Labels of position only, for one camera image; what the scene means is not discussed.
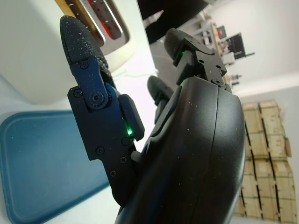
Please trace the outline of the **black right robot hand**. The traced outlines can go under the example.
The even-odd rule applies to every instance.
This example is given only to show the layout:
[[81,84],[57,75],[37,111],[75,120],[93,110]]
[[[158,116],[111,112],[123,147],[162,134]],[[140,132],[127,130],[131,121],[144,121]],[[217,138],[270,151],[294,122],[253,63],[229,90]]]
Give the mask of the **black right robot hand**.
[[120,94],[87,28],[60,19],[67,62],[77,86],[68,99],[89,160],[103,163],[118,224],[227,224],[240,195],[245,164],[245,122],[239,98],[222,77],[215,50],[175,28],[164,47],[177,88],[151,76],[155,125],[141,152],[134,141],[144,126],[133,100]]

